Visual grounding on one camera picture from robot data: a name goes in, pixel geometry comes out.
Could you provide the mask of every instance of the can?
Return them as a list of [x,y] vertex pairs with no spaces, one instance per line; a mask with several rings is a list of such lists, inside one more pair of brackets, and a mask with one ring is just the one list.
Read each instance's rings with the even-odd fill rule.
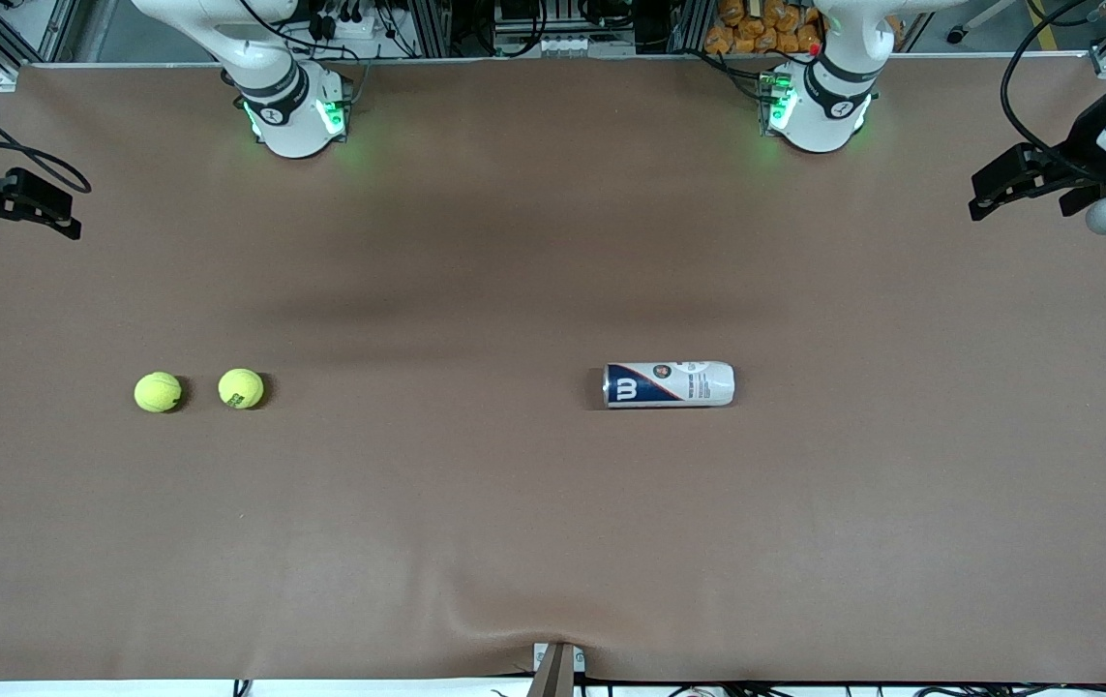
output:
[[733,400],[733,366],[720,361],[606,363],[605,406],[723,407]]

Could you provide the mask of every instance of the brown table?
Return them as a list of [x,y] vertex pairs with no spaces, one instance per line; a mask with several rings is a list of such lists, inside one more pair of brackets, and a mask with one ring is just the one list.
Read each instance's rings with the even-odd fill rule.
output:
[[[0,233],[0,678],[1106,680],[1106,238],[969,222],[1001,67],[808,156],[698,62],[380,66],[309,162],[213,70],[23,72],[96,194]],[[1106,84],[1014,87],[1054,141]],[[735,405],[599,409],[679,358]]]

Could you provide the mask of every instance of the cylindrical can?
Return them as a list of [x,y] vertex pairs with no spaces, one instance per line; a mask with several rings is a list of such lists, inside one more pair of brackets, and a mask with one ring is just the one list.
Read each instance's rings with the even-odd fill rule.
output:
[[605,405],[723,407],[733,400],[733,366],[719,361],[607,363]]

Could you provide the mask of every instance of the yellow-green tennis ball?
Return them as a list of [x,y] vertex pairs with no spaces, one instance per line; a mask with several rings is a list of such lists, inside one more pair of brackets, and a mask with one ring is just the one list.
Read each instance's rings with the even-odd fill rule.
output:
[[251,409],[264,397],[264,381],[260,375],[247,368],[234,368],[221,376],[217,383],[217,393],[227,407]]
[[135,403],[145,412],[168,412],[178,406],[181,397],[181,385],[176,376],[166,372],[155,372],[142,376],[135,384]]

